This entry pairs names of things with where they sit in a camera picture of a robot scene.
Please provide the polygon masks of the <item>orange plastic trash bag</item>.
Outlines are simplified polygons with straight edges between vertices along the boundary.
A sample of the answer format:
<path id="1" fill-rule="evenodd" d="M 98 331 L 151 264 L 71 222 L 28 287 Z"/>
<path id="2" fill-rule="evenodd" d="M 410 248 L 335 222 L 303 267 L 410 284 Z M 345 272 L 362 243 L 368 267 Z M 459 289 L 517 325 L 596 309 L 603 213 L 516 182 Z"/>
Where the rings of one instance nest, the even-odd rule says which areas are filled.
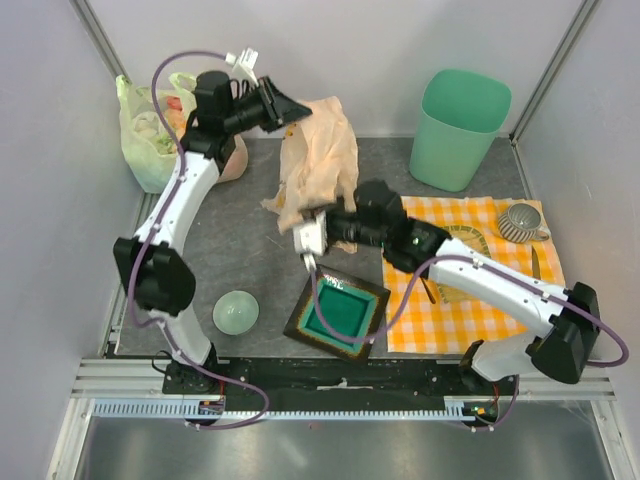
<path id="1" fill-rule="evenodd" d="M 278 215 L 285 234 L 303 221 L 305 212 L 342 200 L 356 210 L 354 192 L 359 177 L 358 145 L 351 123 L 336 96 L 301 101 L 312 114 L 289 124 L 280 150 L 279 190 L 261 205 Z"/>

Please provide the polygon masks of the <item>green trash bin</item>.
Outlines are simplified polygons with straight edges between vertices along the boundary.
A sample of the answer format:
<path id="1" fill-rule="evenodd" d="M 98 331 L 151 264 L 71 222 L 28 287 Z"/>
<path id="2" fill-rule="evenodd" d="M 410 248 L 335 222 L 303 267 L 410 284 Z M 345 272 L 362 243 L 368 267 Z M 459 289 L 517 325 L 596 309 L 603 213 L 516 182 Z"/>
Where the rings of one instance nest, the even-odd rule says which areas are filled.
<path id="1" fill-rule="evenodd" d="M 503 126 L 511 103 L 511 89 L 499 80 L 467 70 L 438 72 L 421 101 L 410 174 L 440 190 L 465 190 Z"/>

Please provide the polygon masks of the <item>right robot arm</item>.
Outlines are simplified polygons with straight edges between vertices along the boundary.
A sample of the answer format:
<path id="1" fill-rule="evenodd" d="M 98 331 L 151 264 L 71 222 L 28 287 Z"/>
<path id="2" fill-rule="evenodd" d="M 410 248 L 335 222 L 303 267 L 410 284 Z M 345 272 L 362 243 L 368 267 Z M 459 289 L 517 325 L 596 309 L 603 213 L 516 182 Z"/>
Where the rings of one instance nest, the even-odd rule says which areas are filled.
<path id="1" fill-rule="evenodd" d="M 352 212 L 342 204 L 326 209 L 328 242 L 378 247 L 397 270 L 461 290 L 525 326 L 522 334 L 471 344 L 457 371 L 465 391 L 481 393 L 509 375 L 532 371 L 564 384 L 580 381 L 600 333 L 592 287 L 545 283 L 480 254 L 445 229 L 409 216 L 382 180 L 361 184 L 355 202 Z"/>

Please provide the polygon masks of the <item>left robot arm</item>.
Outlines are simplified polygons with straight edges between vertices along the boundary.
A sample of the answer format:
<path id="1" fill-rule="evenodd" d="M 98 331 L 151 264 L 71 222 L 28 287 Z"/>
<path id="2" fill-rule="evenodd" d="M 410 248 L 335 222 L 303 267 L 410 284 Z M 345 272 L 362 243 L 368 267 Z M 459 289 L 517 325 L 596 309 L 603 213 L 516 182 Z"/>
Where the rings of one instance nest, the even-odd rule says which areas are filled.
<path id="1" fill-rule="evenodd" d="M 182 258 L 186 237 L 230 160 L 237 135 L 255 127 L 271 133 L 312 111 L 280 92 L 267 76 L 250 85 L 222 71 L 204 72 L 195 80 L 193 96 L 183 105 L 185 132 L 164 191 L 134 236 L 116 240 L 113 254 L 135 326 L 157 326 L 172 358 L 188 365 L 185 382 L 208 393 L 218 385 L 220 371 L 208 362 L 215 349 L 194 312 L 196 280 Z"/>

